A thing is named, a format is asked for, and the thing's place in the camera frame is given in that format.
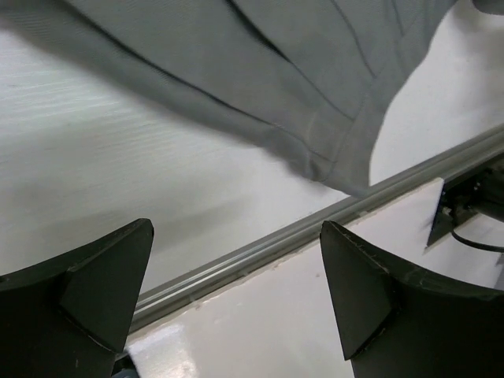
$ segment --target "gray cloth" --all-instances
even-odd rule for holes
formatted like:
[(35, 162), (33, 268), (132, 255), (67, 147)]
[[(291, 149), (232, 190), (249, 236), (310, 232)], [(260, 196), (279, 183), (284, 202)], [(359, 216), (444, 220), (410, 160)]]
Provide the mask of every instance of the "gray cloth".
[(352, 195), (455, 0), (0, 0), (57, 52)]
[(483, 13), (504, 16), (504, 0), (472, 0), (472, 2)]

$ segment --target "gray metal rail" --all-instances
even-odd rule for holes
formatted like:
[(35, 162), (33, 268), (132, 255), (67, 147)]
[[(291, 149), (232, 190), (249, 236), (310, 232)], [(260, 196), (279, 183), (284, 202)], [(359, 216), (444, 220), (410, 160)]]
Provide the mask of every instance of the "gray metal rail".
[(176, 311), (318, 237), (323, 221), (347, 223), (436, 177), (452, 180), (504, 153), (504, 125), (347, 198), (254, 243), (140, 295), (130, 332)]

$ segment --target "gray fabric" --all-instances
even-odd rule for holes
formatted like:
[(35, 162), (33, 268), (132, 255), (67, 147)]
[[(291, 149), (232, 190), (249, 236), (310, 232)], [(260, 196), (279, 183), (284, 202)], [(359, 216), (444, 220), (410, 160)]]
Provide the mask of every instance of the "gray fabric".
[(472, 0), (472, 2), (481, 12), (504, 16), (504, 0)]
[(455, 0), (0, 0), (49, 48), (352, 195)]

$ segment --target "white surface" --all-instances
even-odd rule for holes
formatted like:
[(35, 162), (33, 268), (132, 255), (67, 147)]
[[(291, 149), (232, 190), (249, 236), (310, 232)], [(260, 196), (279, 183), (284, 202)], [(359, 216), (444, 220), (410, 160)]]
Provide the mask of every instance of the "white surface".
[[(350, 228), (402, 256), (421, 255), (442, 187), (435, 180)], [(353, 376), (319, 243), (136, 332), (128, 349), (142, 378)]]
[[(504, 17), (469, 0), (394, 100), (376, 183), (504, 120)], [(0, 28), (0, 274), (137, 217), (156, 239), (143, 289), (344, 198), (257, 148), (148, 106)]]

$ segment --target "black cable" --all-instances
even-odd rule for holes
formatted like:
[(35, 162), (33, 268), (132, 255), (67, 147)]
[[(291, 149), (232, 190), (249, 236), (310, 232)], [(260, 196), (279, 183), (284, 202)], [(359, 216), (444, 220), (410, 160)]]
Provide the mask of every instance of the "black cable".
[(471, 246), (472, 248), (476, 248), (477, 250), (488, 250), (489, 252), (498, 252), (500, 254), (504, 254), (504, 246), (491, 246), (489, 244), (473, 242), (472, 240), (462, 238), (459, 234), (457, 234), (457, 232), (455, 232), (455, 229), (451, 230), (451, 235), (458, 242), (465, 244), (466, 246)]

